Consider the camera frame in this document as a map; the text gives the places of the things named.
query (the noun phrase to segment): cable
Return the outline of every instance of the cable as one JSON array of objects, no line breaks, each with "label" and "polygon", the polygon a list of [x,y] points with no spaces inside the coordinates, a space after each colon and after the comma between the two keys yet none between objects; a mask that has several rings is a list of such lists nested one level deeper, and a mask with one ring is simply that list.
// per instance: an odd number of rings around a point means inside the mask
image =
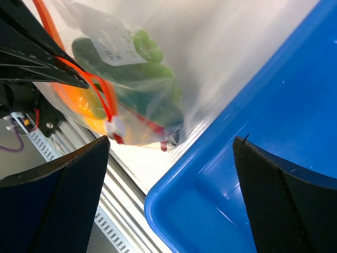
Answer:
[{"label": "cable", "polygon": [[8,119],[9,123],[10,123],[10,127],[13,129],[13,132],[15,133],[19,143],[20,143],[20,148],[18,149],[10,149],[10,148],[6,148],[6,147],[3,147],[3,146],[0,146],[0,150],[2,151],[6,151],[6,152],[9,152],[9,153],[20,153],[21,151],[23,151],[24,147],[25,147],[25,144],[23,143],[18,131],[17,131],[17,128],[14,124],[14,121],[12,118],[9,118]]},{"label": "cable", "polygon": [[34,132],[38,128],[38,125],[39,125],[39,122],[40,122],[40,110],[34,109],[34,111],[36,113],[36,120],[35,120],[35,126],[34,126],[33,130],[31,130],[31,132]]}]

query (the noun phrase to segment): gray floor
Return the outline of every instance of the gray floor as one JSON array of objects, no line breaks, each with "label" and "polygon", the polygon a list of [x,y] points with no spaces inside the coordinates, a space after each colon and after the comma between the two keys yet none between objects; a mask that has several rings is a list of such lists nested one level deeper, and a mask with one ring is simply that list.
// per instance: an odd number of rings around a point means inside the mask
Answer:
[{"label": "gray floor", "polygon": [[[6,130],[7,122],[0,119],[0,145],[16,149],[19,143],[13,132]],[[10,174],[19,173],[45,163],[44,158],[35,149],[30,140],[22,136],[25,144],[23,152],[14,154],[0,150],[0,179]],[[88,245],[88,253],[115,253],[116,249],[104,236],[99,227],[94,224]]]}]

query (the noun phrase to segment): screw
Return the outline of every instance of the screw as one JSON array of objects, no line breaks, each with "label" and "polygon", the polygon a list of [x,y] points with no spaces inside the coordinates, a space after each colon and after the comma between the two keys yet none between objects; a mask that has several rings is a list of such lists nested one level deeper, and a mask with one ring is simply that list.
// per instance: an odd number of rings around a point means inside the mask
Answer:
[{"label": "screw", "polygon": [[46,124],[46,127],[48,127],[48,128],[53,128],[54,127],[54,125],[51,123],[51,122],[48,122],[47,124]]}]

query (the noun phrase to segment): blue bin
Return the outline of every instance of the blue bin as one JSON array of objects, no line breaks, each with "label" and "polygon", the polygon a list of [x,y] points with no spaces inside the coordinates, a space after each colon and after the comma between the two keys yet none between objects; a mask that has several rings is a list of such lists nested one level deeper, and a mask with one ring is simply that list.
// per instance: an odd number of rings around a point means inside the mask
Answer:
[{"label": "blue bin", "polygon": [[320,1],[150,190],[146,218],[173,252],[256,252],[232,151],[234,137],[247,134],[337,178],[337,1]]}]

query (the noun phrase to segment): plastic bag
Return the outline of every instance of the plastic bag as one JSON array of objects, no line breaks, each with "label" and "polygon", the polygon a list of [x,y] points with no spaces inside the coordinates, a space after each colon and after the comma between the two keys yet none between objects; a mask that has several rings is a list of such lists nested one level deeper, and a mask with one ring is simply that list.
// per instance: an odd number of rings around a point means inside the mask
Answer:
[{"label": "plastic bag", "polygon": [[[43,0],[33,2],[52,38],[85,71],[109,81],[118,102],[118,118],[125,127],[125,144],[179,143],[184,121],[181,90],[147,31],[75,1],[52,0],[46,2],[47,9]],[[92,81],[102,92],[99,82]],[[93,88],[55,83],[36,86],[61,112],[106,134],[106,113]]]}]

